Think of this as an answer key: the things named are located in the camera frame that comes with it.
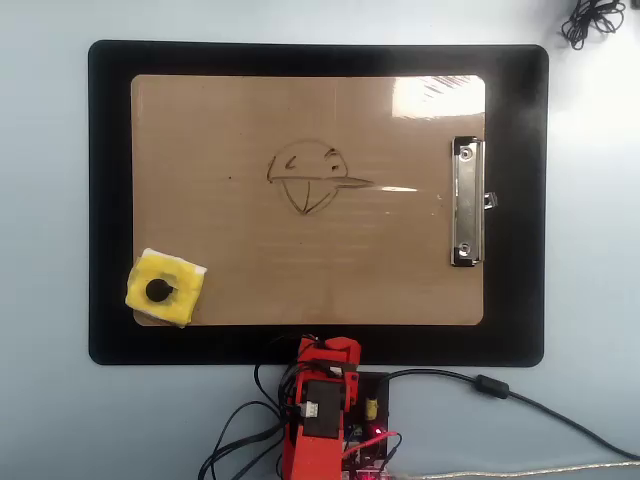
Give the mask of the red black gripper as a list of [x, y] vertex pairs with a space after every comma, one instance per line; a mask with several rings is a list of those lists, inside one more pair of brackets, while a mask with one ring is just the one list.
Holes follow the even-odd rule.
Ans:
[[361, 345], [350, 338], [301, 339], [298, 370], [302, 372], [297, 375], [294, 396], [295, 437], [340, 436], [344, 414], [357, 400], [360, 358]]

